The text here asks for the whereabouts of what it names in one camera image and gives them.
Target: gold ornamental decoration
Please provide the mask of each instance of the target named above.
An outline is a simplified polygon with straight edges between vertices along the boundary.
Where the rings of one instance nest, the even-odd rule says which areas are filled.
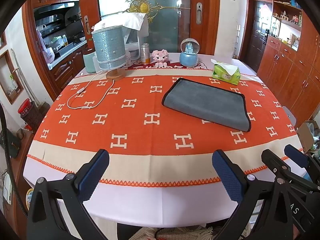
[[[158,11],[164,8],[190,10],[190,8],[162,6],[159,5],[156,0],[126,0],[126,2],[130,3],[126,12],[146,13],[148,22],[152,22],[153,18],[158,14]]]

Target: tablecloth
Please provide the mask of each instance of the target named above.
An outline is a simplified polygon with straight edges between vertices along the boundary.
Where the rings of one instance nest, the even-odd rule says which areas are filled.
[[[300,149],[301,144],[279,102],[244,65],[237,62],[250,74],[242,74],[239,85],[234,86],[212,78],[212,56],[199,56],[197,69],[182,68],[174,60],[176,56],[170,55],[167,68],[141,66],[139,62],[129,67],[126,77],[115,82],[94,109],[66,106],[68,98],[92,76],[74,78],[39,127],[28,154],[25,178],[31,183],[40,176],[60,179],[65,173],[76,172],[104,148],[110,153],[110,165],[85,203],[90,214],[155,227],[194,225],[230,216],[236,204],[228,198],[212,167],[212,152],[221,148],[245,173],[272,180],[274,175],[264,170],[261,152],[269,148],[286,159],[284,146],[290,143]],[[238,131],[162,106],[164,93],[179,77],[243,93],[251,131]],[[90,106],[100,100],[111,83],[104,75],[95,79],[70,100],[71,106]],[[303,173],[296,165],[292,169]]]

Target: blue gripper pad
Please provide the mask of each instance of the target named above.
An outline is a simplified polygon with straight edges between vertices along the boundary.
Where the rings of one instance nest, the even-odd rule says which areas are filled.
[[[75,181],[79,201],[83,202],[90,199],[103,173],[109,166],[109,161],[109,153],[100,149],[89,163],[82,165],[76,174],[78,181]]]
[[[242,201],[247,188],[244,173],[240,167],[233,164],[222,150],[212,154],[212,165],[220,177],[229,197],[238,204]]]
[[[306,168],[308,166],[308,157],[291,144],[288,144],[284,148],[284,154],[297,163],[301,168]]]

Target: lamp wooden base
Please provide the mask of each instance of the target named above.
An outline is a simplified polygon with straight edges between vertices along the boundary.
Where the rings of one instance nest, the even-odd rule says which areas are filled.
[[[125,77],[125,70],[123,68],[111,70],[106,73],[106,78],[114,79],[115,81],[118,81],[124,77]]]

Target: white tablecloth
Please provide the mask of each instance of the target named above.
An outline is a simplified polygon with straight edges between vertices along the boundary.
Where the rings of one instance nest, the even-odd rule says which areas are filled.
[[[237,65],[242,74],[255,75],[246,65],[236,59],[225,59],[210,55],[199,55],[199,61],[213,68],[210,59]],[[179,53],[170,53],[171,62],[179,61]],[[285,160],[292,172],[302,176],[301,169],[290,159]],[[28,158],[24,177],[34,185],[39,177],[47,180],[62,179],[65,173],[52,169]],[[255,173],[258,179],[274,180],[268,169]],[[131,187],[99,183],[89,201],[84,206],[93,217],[119,223],[150,226],[179,227],[198,225],[230,217],[236,202],[230,200],[221,182],[188,187]]]

